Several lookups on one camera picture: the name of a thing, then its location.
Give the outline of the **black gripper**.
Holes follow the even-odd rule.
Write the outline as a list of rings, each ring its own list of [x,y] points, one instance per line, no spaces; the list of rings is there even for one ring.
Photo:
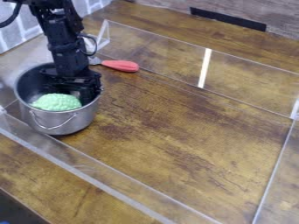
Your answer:
[[[90,51],[84,45],[48,45],[53,62],[40,68],[44,78],[41,89],[46,93],[78,93],[82,106],[101,92],[100,74],[89,69]]]

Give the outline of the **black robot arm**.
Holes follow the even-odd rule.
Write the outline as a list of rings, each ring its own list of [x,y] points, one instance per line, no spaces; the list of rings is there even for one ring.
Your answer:
[[[14,3],[12,16],[0,22],[6,27],[16,19],[24,5],[29,6],[41,31],[48,40],[52,63],[38,67],[38,76],[44,78],[42,89],[66,94],[78,93],[82,105],[89,104],[101,92],[100,74],[89,69],[89,56],[84,39],[92,39],[82,33],[82,19],[70,0],[2,0]]]

